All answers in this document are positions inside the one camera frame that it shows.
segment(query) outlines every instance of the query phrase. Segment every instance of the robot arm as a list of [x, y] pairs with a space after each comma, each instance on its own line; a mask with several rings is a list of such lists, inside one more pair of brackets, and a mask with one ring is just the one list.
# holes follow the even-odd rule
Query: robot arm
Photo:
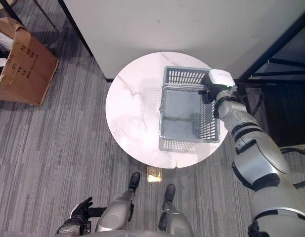
[[293, 186], [290, 169], [274, 141], [237, 99], [230, 73], [210, 70], [204, 79], [209, 90], [203, 102], [215, 99], [214, 115], [235, 141], [232, 164], [242, 184], [255, 191], [250, 200], [251, 237], [305, 237], [305, 201]]

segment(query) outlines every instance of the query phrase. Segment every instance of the black shoe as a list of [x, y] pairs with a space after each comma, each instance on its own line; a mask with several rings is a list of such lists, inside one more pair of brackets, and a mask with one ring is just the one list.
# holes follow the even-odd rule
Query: black shoe
[[166, 193], [164, 194], [164, 201], [163, 201], [163, 204], [162, 204], [162, 210], [165, 209], [167, 201], [173, 202], [174, 196], [175, 196], [175, 186], [174, 186], [174, 184], [169, 184], [167, 186]]
[[135, 172], [131, 176], [131, 180], [129, 181], [128, 189], [133, 190], [134, 192], [138, 188], [140, 182], [140, 174], [138, 172]]

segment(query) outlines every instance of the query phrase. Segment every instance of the round table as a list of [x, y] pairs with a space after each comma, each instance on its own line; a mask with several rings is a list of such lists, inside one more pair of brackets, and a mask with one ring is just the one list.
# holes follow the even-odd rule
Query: round table
[[181, 168], [210, 156], [225, 139], [227, 130], [220, 121], [220, 142], [198, 143], [195, 154], [159, 150], [159, 107], [165, 66], [210, 68], [182, 53], [142, 56], [115, 77], [106, 98], [106, 119], [116, 142], [136, 160], [154, 167]]

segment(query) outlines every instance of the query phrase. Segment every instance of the striped carpet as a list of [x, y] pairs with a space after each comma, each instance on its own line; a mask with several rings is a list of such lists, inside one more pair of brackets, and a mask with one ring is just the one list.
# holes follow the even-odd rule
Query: striped carpet
[[[127, 228], [157, 230], [163, 192], [174, 183], [174, 203], [190, 218], [196, 237], [247, 236], [251, 192], [232, 173], [230, 136], [205, 161], [164, 169], [161, 183], [148, 183], [146, 165], [128, 156], [110, 134], [104, 107], [110, 84], [98, 64], [57, 1], [41, 5], [59, 34], [32, 1], [13, 9], [60, 64], [41, 107], [0, 101], [0, 237], [53, 236], [76, 203], [93, 196], [94, 206], [107, 206], [134, 171], [142, 178]], [[290, 156], [300, 181], [305, 161]], [[305, 197], [305, 189], [300, 192]]]

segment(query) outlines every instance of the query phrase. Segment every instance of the humanoid robot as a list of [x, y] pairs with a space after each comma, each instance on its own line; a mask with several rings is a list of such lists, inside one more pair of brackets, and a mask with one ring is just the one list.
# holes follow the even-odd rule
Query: humanoid robot
[[[305, 200], [294, 187], [288, 164], [274, 141], [247, 112], [237, 96], [230, 73], [213, 69], [203, 78], [208, 89], [202, 100], [215, 100], [214, 116], [224, 122], [235, 141], [233, 171], [242, 184], [255, 191], [250, 199], [250, 237], [305, 237]], [[90, 217], [100, 217], [90, 237], [193, 237], [187, 217], [173, 205], [175, 186], [168, 185], [159, 221], [160, 232], [123, 230], [131, 220], [132, 199], [140, 181], [134, 173], [128, 189], [108, 208], [90, 208], [91, 198], [79, 204], [56, 237], [90, 234]]]

